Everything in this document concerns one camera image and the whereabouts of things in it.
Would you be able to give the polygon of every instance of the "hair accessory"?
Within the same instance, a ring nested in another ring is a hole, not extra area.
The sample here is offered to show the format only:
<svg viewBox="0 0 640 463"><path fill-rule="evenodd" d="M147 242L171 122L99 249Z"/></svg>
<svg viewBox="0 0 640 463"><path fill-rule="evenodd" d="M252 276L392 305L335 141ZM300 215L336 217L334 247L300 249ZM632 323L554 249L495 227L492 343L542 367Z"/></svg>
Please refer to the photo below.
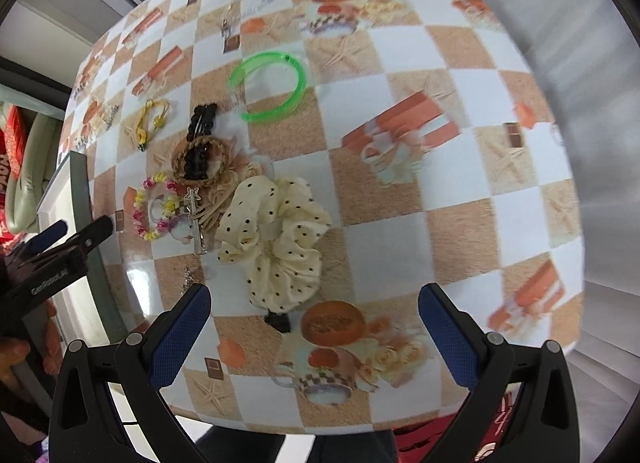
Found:
<svg viewBox="0 0 640 463"><path fill-rule="evenodd" d="M167 201L164 202L164 209L162 211L162 218L156 224L154 230L148 230L142 223L143 212L146 209L146 194L153 189L158 183L164 182L166 189L169 191L170 196ZM136 193L136 199L133 203L133 226L136 228L136 232L140 237L143 237L147 241L153 241L164 235L170 226L170 220L176 215L180 200L178 199L176 189L177 183L169 178L165 173L159 172L154 176L151 176L144 180L142 189L138 189Z"/></svg>
<svg viewBox="0 0 640 463"><path fill-rule="evenodd" d="M300 102L305 95L306 74L302 64L286 53L279 51L265 51L264 53L258 53L249 57L247 60L244 60L231 73L227 84L231 90L232 98L236 101L236 105L239 106L238 88L247 76L261 67L274 63L285 63L291 65L298 73L298 85L293 93L291 93L289 99L281 106L261 112L242 113L242 119L245 122L268 123L285 118L300 105Z"/></svg>
<svg viewBox="0 0 640 463"><path fill-rule="evenodd" d="M152 130L146 130L145 117L146 114L156 106L162 106L162 112L154 118L154 126ZM156 131L163 127L166 123L166 114L169 111L169 102L162 100L147 100L145 106L140 109L140 117L136 124L136 141L140 151L145 152L146 144L151 141Z"/></svg>

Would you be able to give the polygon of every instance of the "green ring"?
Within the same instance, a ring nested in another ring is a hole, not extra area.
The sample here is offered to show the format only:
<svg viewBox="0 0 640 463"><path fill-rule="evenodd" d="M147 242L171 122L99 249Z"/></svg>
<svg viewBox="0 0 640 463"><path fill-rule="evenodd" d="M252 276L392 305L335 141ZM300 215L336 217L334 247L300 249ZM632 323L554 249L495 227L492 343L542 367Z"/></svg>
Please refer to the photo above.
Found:
<svg viewBox="0 0 640 463"><path fill-rule="evenodd" d="M300 105L300 102L305 95L305 70L298 60L294 59L291 55L280 51L265 51L264 53L258 53L242 61L242 63L231 73L227 85L231 90L235 90L250 73L276 62L289 64L298 72L298 85L296 86L296 89L281 106L275 107L274 109L263 110L261 112L242 113L241 117L245 122L267 123L272 122L273 120L279 120L289 116L296 107Z"/></svg>

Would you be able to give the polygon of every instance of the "printed gift box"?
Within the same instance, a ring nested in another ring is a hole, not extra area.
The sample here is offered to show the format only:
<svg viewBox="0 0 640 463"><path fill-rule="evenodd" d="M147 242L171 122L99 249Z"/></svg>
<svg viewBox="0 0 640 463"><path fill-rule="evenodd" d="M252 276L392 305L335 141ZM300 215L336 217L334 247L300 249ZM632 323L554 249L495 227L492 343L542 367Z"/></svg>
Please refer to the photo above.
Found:
<svg viewBox="0 0 640 463"><path fill-rule="evenodd" d="M547 261L500 309L489 317L489 328L510 335L524 334L562 299L564 285Z"/></svg>
<svg viewBox="0 0 640 463"><path fill-rule="evenodd" d="M378 183L411 183L422 156L460 134L455 122L424 92L412 94L342 138L369 165Z"/></svg>

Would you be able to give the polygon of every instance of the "yellow hair tie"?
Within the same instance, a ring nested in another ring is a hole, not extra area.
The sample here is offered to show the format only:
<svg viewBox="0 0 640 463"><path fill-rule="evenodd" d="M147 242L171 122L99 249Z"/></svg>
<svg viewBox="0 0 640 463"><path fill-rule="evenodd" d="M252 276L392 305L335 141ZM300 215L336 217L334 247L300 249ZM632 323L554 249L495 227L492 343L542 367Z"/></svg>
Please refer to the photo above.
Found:
<svg viewBox="0 0 640 463"><path fill-rule="evenodd" d="M154 107L162 106L162 112L154 118L154 126L152 130L145 129L145 117ZM145 106L140 109L140 117L136 124L136 141L138 142L138 148L144 152L146 144L151 141L156 131L164 127L166 123L166 114L169 111L169 102L164 98L162 100L147 100Z"/></svg>

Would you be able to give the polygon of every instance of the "scrunchie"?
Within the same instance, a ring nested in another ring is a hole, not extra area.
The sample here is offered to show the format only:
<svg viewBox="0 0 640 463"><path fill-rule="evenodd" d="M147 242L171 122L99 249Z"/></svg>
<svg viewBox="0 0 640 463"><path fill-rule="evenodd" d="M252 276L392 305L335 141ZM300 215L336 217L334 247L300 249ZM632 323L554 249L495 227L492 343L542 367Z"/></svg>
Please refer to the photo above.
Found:
<svg viewBox="0 0 640 463"><path fill-rule="evenodd" d="M318 290L322 261L313 246L330 226L305 180L255 176L238 186L220 221L219 259L242 263L254 305L286 313Z"/></svg>

